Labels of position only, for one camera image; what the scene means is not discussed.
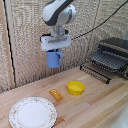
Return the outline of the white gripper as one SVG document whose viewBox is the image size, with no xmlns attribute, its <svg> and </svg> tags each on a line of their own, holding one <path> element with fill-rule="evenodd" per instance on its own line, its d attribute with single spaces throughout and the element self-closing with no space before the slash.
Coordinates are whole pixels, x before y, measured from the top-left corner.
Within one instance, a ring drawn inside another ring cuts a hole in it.
<svg viewBox="0 0 128 128">
<path fill-rule="evenodd" d="M 60 38 L 54 38 L 53 36 L 41 37 L 41 48 L 43 51 L 68 47 L 70 44 L 71 44 L 71 38 L 69 35 L 63 35 Z"/>
</svg>

